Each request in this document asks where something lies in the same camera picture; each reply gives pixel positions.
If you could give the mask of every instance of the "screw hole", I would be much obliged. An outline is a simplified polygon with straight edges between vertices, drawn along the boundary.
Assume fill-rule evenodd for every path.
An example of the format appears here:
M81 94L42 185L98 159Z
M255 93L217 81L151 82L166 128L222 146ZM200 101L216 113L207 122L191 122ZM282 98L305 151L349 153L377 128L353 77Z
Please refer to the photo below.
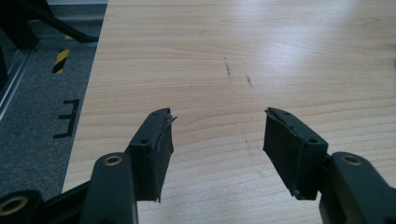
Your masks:
M105 159L105 165L107 166L111 166L111 165L117 165L122 161L122 157L121 156L112 156L112 157L108 157Z
M351 165L361 165L361 160L353 156L343 156L342 159Z
M7 216L20 211L29 200L23 196L13 197L0 204L0 217Z

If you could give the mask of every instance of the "wooden table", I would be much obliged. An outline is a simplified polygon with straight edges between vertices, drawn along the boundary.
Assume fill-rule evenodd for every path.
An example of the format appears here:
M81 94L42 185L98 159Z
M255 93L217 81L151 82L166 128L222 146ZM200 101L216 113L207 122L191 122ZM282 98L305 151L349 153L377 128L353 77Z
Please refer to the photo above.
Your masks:
M262 151L263 110L396 187L396 2L110 0L64 189L170 107L175 153L141 223L320 223Z

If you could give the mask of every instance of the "wood grain surface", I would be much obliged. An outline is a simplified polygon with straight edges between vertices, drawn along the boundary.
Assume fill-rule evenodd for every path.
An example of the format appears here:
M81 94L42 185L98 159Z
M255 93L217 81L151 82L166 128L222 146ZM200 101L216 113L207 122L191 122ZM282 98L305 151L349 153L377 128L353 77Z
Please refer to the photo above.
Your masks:
M321 223L262 151L293 113L396 187L396 1L110 0L64 190L170 107L175 153L141 223Z

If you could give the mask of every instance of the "gray floor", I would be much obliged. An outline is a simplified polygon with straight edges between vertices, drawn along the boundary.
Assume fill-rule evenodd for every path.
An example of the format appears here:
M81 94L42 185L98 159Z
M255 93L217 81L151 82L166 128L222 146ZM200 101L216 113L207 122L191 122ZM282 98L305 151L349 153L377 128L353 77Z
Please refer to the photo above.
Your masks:
M99 36L106 5L52 6L52 10L80 31ZM62 191L96 47L72 45L64 71L54 74L52 68L64 46L53 43L64 43L64 34L40 21L30 25L41 44L0 120L0 197L37 189L48 199ZM0 43L10 66L16 49L3 33ZM76 121L60 119L72 114L74 105L69 101L77 100Z

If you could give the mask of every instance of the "yellow and black tape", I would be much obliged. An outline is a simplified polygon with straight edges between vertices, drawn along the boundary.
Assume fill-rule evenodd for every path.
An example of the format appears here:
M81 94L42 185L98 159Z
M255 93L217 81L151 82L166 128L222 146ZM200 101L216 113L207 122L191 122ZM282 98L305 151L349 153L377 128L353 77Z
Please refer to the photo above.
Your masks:
M70 36L66 36L64 39L71 39ZM53 65L52 73L62 73L64 71L64 64L66 63L67 56L69 55L70 49L61 49L58 53L55 65Z

